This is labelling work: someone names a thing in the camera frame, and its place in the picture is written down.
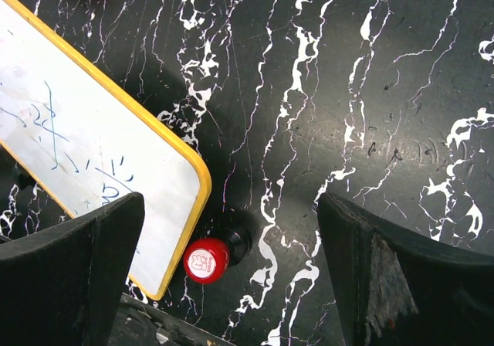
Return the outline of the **yellow framed whiteboard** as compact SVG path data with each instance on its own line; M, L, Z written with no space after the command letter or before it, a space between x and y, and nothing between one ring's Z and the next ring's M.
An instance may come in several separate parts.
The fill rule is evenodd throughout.
M141 193L129 276L164 296L211 193L208 168L18 0L1 0L1 144L74 218Z

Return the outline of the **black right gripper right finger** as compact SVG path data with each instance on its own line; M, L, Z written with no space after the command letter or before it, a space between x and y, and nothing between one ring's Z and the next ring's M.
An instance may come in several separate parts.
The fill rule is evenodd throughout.
M327 192L317 220L348 345L491 345L493 258Z

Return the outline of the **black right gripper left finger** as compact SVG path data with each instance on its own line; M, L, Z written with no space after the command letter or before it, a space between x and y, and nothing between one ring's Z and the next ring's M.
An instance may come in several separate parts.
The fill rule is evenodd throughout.
M144 224L131 192L1 245L3 345L105 345Z

